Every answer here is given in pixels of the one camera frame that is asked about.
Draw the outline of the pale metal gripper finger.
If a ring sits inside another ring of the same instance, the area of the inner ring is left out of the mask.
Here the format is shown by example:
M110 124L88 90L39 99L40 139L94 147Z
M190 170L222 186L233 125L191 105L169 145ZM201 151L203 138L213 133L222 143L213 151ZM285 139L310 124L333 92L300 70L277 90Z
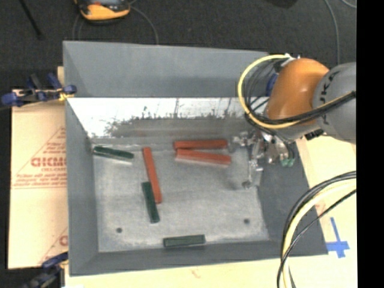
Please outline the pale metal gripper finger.
M248 136L233 136L230 140L230 153L236 152L238 149L249 151L251 146L251 138Z
M248 162L247 178L242 183L245 189L259 187L261 185L263 175L263 167L258 164L256 160Z

